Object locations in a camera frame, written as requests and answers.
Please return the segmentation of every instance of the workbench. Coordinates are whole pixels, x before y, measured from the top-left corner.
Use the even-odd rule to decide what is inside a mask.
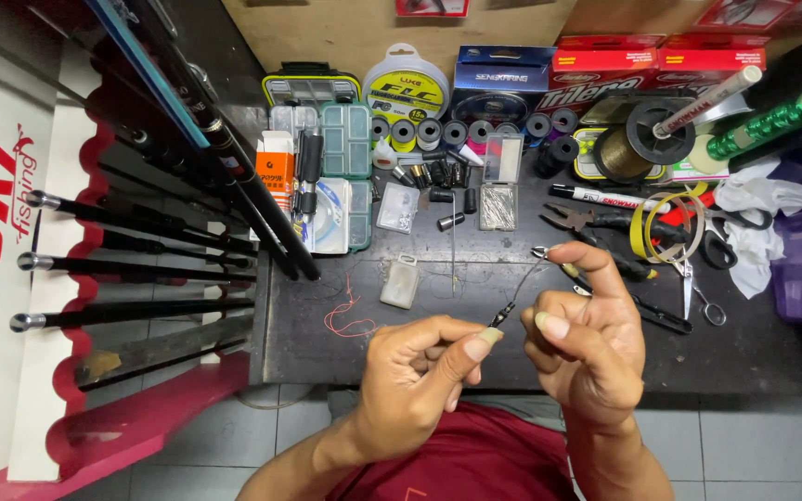
[[[375,171],[380,191],[385,183],[396,183],[387,171]],[[481,184],[481,169],[472,173],[472,186]],[[451,214],[451,205],[429,202],[420,196],[413,233],[407,235],[373,226],[373,242],[366,250],[337,257],[318,258],[323,277],[318,282],[293,282],[265,259],[259,266],[256,321],[251,335],[251,383],[357,384],[364,369],[367,342],[371,336],[340,337],[324,324],[324,317],[351,293],[360,299],[348,313],[335,315],[341,328],[365,318],[376,325],[406,324],[429,315],[447,314],[487,324],[511,301],[518,282],[537,259],[530,249],[572,240],[571,233],[543,222],[538,214],[546,201],[562,202],[583,211],[612,208],[555,199],[546,194],[552,182],[570,184],[568,175],[554,180],[537,178],[529,156],[518,179],[518,230],[478,230],[478,214],[467,216],[456,228],[455,293],[451,287],[451,233],[441,233],[436,221]],[[462,189],[457,189],[457,211],[462,211]],[[373,221],[380,204],[373,204]],[[599,229],[614,249],[632,256],[627,236],[618,230]],[[388,263],[398,253],[419,261],[420,284],[411,309],[379,301]],[[775,312],[772,286],[750,301],[735,288],[728,271],[709,268],[698,255],[691,258],[697,285],[707,299],[719,303],[728,315],[722,326],[714,326],[699,312],[701,301],[692,296],[689,319],[691,335],[677,335],[647,322],[642,323],[646,364],[642,379],[647,392],[700,394],[802,395],[802,326],[785,324]],[[482,363],[480,389],[540,390],[536,372],[522,348],[525,331],[518,314],[533,304],[541,290],[571,290],[572,281],[559,268],[530,277],[519,293],[510,319],[500,328],[505,337]],[[643,298],[679,315],[683,312],[683,281],[673,267],[656,265],[660,276],[627,288]],[[344,334],[360,333],[369,322],[353,325]]]

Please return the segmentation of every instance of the blue box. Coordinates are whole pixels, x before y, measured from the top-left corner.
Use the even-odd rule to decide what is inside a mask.
[[[487,120],[524,126],[549,90],[555,47],[461,45],[448,107],[467,125]]]

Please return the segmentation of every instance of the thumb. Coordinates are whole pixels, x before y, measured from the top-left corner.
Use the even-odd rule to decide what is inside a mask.
[[[580,360],[600,387],[619,381],[632,373],[627,363],[596,329],[571,324],[565,318],[542,311],[534,323],[543,338],[562,353]]]
[[[444,405],[454,387],[487,357],[491,347],[503,335],[496,328],[487,327],[479,334],[465,337],[450,345],[441,354],[435,368],[420,379],[424,391],[429,393],[429,399]]]

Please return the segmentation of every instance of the red shirt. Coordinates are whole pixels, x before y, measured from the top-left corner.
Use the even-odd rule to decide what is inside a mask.
[[[326,501],[577,501],[558,431],[460,402],[416,452],[368,464]]]

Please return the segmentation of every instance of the brown line spool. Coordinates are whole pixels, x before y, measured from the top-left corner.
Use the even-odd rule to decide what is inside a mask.
[[[672,165],[686,158],[695,145],[695,126],[687,124],[667,139],[652,134],[656,124],[680,109],[667,99],[649,99],[630,111],[627,122],[605,130],[594,146],[596,168],[612,181],[638,183],[652,167]]]

